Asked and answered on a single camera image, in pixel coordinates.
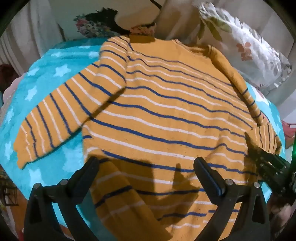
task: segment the silver bolt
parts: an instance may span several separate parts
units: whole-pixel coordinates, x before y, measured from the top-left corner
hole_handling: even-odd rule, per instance
[[[260,184],[257,183],[257,182],[255,182],[253,185],[254,185],[255,188],[259,188],[260,187]]]
[[[59,183],[64,186],[68,183],[68,179],[63,179]]]
[[[225,183],[228,185],[228,186],[231,186],[233,184],[233,180],[231,179],[226,179],[225,180]]]
[[[38,188],[38,187],[40,187],[40,183],[35,183],[33,186],[33,188]]]

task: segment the sweater sleeve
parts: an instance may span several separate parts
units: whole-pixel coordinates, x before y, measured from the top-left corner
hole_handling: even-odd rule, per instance
[[[112,39],[102,45],[99,61],[51,92],[22,122],[14,142],[19,168],[66,141],[109,98],[125,87],[128,45]]]

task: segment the white curtain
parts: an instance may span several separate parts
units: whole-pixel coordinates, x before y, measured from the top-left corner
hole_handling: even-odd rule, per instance
[[[21,76],[62,35],[48,0],[31,0],[13,18],[0,38],[0,64],[11,64]]]

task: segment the yellow striped sweater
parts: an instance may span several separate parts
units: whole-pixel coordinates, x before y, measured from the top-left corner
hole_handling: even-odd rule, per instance
[[[103,224],[124,241],[194,240],[216,206],[193,160],[202,156],[223,178],[246,184],[257,176],[245,133],[268,152],[281,146],[219,51],[145,36],[110,38],[99,61],[29,113],[14,143],[19,168],[79,127],[85,160],[108,158],[91,193]]]

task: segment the star-patterned blanket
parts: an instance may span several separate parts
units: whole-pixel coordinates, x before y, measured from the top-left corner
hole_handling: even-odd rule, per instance
[[[55,185],[63,178],[70,178],[77,169],[82,167],[82,134],[79,130],[54,152],[37,162],[28,164],[24,169],[19,169],[17,155],[13,151],[13,143],[21,122],[50,92],[96,61],[100,45],[105,40],[105,38],[93,38],[58,44],[31,66],[18,86],[3,124],[0,126],[0,164],[26,198],[29,198],[32,186],[36,182],[42,185]],[[255,88],[249,84],[247,86],[250,94],[269,119],[285,146],[284,133],[276,107],[262,97]],[[284,157],[284,149],[282,149],[281,155]],[[268,198],[270,191],[266,189],[264,192]],[[65,225],[58,207],[54,206],[54,208],[58,221]],[[90,195],[87,195],[80,205],[79,211],[100,240],[115,240],[100,223]]]

